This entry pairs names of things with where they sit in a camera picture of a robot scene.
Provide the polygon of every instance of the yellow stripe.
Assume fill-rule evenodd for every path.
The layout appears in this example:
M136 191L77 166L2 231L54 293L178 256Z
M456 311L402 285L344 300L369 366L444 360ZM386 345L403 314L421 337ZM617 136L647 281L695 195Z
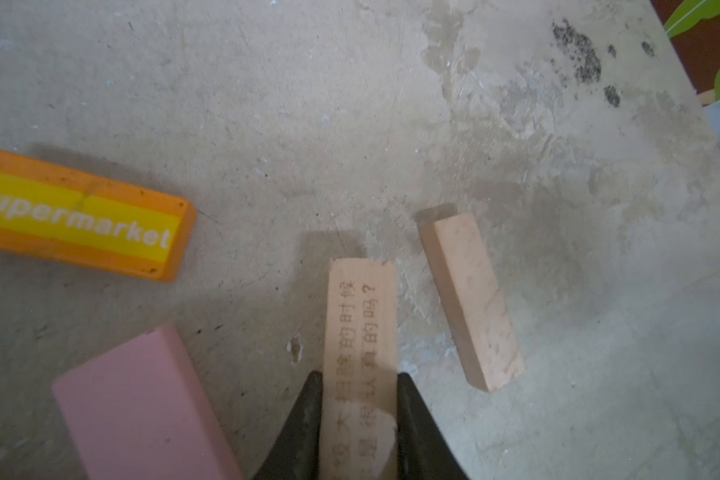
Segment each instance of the yellow stripe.
M38 208L41 204L48 208ZM54 214L58 214L56 223L53 222ZM93 217L94 224L90 225L89 217L83 215ZM111 222L109 233L103 219ZM136 222L136 228L132 229L133 222ZM165 262L179 222L178 216L0 173L0 228L6 230ZM127 228L121 225L115 236L118 224L127 225ZM154 230L158 235L154 245L144 244L144 233L148 230ZM163 248L160 244L166 230L170 239L166 242L168 248ZM152 243L154 238L155 235L150 234L146 240Z

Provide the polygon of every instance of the black stain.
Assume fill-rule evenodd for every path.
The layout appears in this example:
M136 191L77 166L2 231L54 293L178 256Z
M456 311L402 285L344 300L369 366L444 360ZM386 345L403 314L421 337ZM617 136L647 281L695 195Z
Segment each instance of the black stain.
M576 63L576 80L583 84L599 82L602 67L592 40L578 33L565 18L562 25L552 24L552 34L560 51Z
M621 105L621 97L619 96L618 92L616 92L616 87L613 85L608 85L604 88L605 91L605 100L608 101L611 105L615 106L616 108Z
M643 52L646 53L649 57L655 57L656 53L653 51L653 45L648 42L643 42L640 44L643 47Z
M50 331L48 331L48 325L43 325L39 329L34 329L34 339L39 340L41 338L45 338L50 334Z

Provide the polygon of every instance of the pink block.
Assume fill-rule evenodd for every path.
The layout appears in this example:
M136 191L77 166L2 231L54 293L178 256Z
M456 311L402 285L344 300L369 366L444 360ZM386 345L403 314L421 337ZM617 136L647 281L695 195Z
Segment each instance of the pink block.
M65 373L52 389L90 480L242 480L172 326Z

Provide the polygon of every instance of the dirt speck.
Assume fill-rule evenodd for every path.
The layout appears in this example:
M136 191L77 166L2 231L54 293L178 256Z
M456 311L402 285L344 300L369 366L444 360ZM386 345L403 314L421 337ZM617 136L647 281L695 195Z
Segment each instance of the dirt speck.
M605 91L605 100L607 100L608 103L610 103L614 107L618 108L619 105L621 105L621 97L616 91L616 87L613 85L608 85L603 90Z
M293 359L291 360L291 365L295 365L302 359L302 354L304 353L304 348L302 347L302 343L299 339L301 335L296 334L295 337L291 339L290 342L288 342L288 345L286 345L286 351L291 354Z
M655 57L656 53L653 51L653 45L648 42L643 42L640 44L643 47L643 52L646 53L649 57Z
M560 51L575 63L576 81L580 84L599 82L602 67L590 38L578 33L565 18L563 24L552 24L552 34Z

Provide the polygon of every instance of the light wood block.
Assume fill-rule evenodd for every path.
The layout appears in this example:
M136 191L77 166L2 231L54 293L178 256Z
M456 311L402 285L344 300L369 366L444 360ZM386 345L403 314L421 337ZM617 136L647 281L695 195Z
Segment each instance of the light wood block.
M394 264L332 260L323 357L321 480L395 478L397 381Z
M472 214L420 229L467 381L495 392L525 370L507 303Z

